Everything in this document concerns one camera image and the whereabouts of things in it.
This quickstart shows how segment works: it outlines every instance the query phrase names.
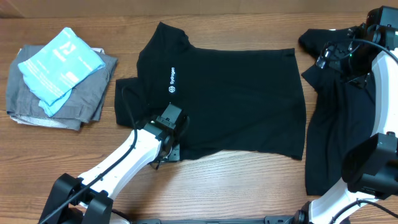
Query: light blue package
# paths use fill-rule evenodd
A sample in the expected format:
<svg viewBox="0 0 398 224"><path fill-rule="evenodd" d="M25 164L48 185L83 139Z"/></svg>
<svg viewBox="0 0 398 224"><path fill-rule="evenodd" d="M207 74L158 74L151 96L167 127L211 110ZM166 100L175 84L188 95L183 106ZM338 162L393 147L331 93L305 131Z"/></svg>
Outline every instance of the light blue package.
<svg viewBox="0 0 398 224"><path fill-rule="evenodd" d="M40 99L39 106L53 116L68 100L72 88L105 63L66 27L18 67L30 91Z"/></svg>

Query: folded clothing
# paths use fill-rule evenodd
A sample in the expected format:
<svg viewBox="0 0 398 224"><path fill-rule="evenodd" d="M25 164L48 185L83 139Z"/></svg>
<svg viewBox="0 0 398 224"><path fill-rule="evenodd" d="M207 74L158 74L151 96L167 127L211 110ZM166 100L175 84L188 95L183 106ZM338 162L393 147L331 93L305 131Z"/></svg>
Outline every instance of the folded clothing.
<svg viewBox="0 0 398 224"><path fill-rule="evenodd" d="M25 45L11 63L6 91L7 114L19 123L74 130L79 130L82 122L99 121L105 90L118 60L96 53L105 63L104 69L97 70L76 85L65 104L49 118L39 107L40 99L29 90L17 66L42 48L43 46Z"/></svg>
<svg viewBox="0 0 398 224"><path fill-rule="evenodd" d="M347 33L348 29L309 29L298 41L305 51L318 58L328 41L346 39ZM362 90L341 83L340 73L316 65L302 76L318 93L307 131L305 186L308 195L323 195L340 179L345 154L371 136L376 87L373 78Z"/></svg>
<svg viewBox="0 0 398 224"><path fill-rule="evenodd" d="M116 80L116 122L131 126L125 86L137 120L162 114L169 103L185 110L181 160L222 149L302 158L305 102L294 49L198 49L184 31L160 23L137 71L138 78Z"/></svg>
<svg viewBox="0 0 398 224"><path fill-rule="evenodd" d="M71 28L64 28L31 58L18 64L30 91L49 116L68 100L72 88L103 68L104 62Z"/></svg>

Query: black cloth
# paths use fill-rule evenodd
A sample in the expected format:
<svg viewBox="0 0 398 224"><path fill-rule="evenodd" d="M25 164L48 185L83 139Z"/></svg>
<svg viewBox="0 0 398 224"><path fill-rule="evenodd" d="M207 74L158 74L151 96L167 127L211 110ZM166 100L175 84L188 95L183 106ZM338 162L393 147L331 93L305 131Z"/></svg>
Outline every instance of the black cloth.
<svg viewBox="0 0 398 224"><path fill-rule="evenodd" d="M222 149L274 152L301 159L305 102L294 49L223 51L191 45L184 31L160 23L140 53L137 78L116 81L116 122L162 114L169 103L190 117L180 158Z"/></svg>
<svg viewBox="0 0 398 224"><path fill-rule="evenodd" d="M347 29L310 29L298 41L317 58L325 43L346 39L347 33ZM376 87L372 79L360 90L349 83L341 83L340 74L335 70L315 65L302 76L318 93L307 131L305 186L308 195L323 195L341 177L344 155L371 136Z"/></svg>

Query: wood grain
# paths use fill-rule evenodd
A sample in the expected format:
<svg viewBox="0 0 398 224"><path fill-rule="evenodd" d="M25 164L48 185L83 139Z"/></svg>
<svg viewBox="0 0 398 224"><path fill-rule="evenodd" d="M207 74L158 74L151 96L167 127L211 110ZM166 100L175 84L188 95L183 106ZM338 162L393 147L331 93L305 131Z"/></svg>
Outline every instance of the wood grain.
<svg viewBox="0 0 398 224"><path fill-rule="evenodd" d="M345 28L362 23L366 13L256 14L223 16L142 16L65 19L7 19L0 22L0 223L37 223L55 179L92 168L124 142L130 129L116 124L115 80L136 77L138 53L159 21L179 27L196 47L220 50L296 48L300 73L314 61L298 46L309 28ZM71 27L92 47L119 58L101 121L81 131L24 126L6 114L9 64L24 44L46 44ZM302 79L307 124L317 95ZM114 207L133 218L260 218L290 215L308 197L303 161L277 154L223 151L197 161L142 169ZM398 211L398 199L380 202ZM353 223L396 223L372 207L352 216Z"/></svg>
<svg viewBox="0 0 398 224"><path fill-rule="evenodd" d="M10 2L10 0L0 0L0 18L22 18L22 14Z"/></svg>
<svg viewBox="0 0 398 224"><path fill-rule="evenodd" d="M396 0L6 0L25 18L369 12Z"/></svg>

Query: printed logo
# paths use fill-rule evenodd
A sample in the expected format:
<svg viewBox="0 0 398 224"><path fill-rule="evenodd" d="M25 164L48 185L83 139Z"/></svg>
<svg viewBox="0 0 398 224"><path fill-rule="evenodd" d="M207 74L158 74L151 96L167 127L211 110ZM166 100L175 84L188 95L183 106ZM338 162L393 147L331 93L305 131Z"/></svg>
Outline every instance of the printed logo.
<svg viewBox="0 0 398 224"><path fill-rule="evenodd" d="M169 92L171 92L171 93L174 93L174 92L175 92L174 86L170 86L170 87L169 87Z"/></svg>
<svg viewBox="0 0 398 224"><path fill-rule="evenodd" d="M62 50L61 52L66 56L66 55L72 53L76 49L76 46L74 44L71 45L70 41L68 41L66 44L62 45L59 49ZM53 49L52 52L62 62L65 62L67 60L63 55L61 55L61 53L57 49Z"/></svg>
<svg viewBox="0 0 398 224"><path fill-rule="evenodd" d="M172 67L172 75L170 76L170 85L171 86L169 87L169 92L171 92L171 93L175 92L175 87L172 86L175 83L174 75L175 75L175 69L174 69L174 67Z"/></svg>

